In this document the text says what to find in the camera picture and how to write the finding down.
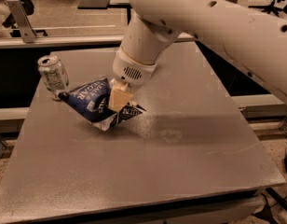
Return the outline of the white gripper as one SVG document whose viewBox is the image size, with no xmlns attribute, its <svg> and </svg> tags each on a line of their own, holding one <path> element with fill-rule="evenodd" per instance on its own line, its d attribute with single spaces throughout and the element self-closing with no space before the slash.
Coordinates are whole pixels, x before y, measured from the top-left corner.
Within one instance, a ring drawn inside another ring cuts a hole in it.
<svg viewBox="0 0 287 224">
<path fill-rule="evenodd" d="M 131 86 L 142 86 L 152 76 L 156 65 L 146 65 L 135 62 L 122 48 L 116 52 L 113 62 L 114 78 L 109 82 L 111 89 L 108 108 L 119 112 L 132 98 L 132 93 L 128 84 Z"/>
</svg>

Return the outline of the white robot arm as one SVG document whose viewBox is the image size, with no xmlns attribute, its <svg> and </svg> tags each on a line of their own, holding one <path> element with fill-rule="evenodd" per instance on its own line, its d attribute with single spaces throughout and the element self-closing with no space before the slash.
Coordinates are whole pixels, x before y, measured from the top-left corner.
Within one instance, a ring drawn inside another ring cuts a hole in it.
<svg viewBox="0 0 287 224">
<path fill-rule="evenodd" d="M 134 10 L 113 62 L 117 111 L 153 74 L 180 33 L 252 76 L 287 104 L 287 20 L 225 0 L 129 0 Z"/>
</svg>

